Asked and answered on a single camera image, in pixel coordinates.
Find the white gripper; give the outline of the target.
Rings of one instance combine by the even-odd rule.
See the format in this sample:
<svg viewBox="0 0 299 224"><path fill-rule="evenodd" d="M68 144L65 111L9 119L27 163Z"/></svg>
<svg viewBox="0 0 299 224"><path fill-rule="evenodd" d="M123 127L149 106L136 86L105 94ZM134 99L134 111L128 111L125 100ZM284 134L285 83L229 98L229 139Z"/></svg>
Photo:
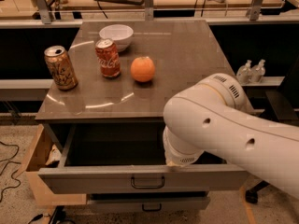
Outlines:
<svg viewBox="0 0 299 224"><path fill-rule="evenodd" d="M174 135L167 127L163 133L164 155L167 166L187 166L195 163L204 153Z"/></svg>

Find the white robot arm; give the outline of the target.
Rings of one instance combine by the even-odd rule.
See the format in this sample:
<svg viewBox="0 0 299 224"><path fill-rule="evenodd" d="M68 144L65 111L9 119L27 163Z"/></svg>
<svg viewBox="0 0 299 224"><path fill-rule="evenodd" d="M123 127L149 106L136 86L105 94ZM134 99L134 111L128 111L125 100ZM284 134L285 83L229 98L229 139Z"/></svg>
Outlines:
<svg viewBox="0 0 299 224"><path fill-rule="evenodd" d="M218 73L173 96L164 107L164 155L169 166L214 154L299 198L299 128L241 111L246 95Z"/></svg>

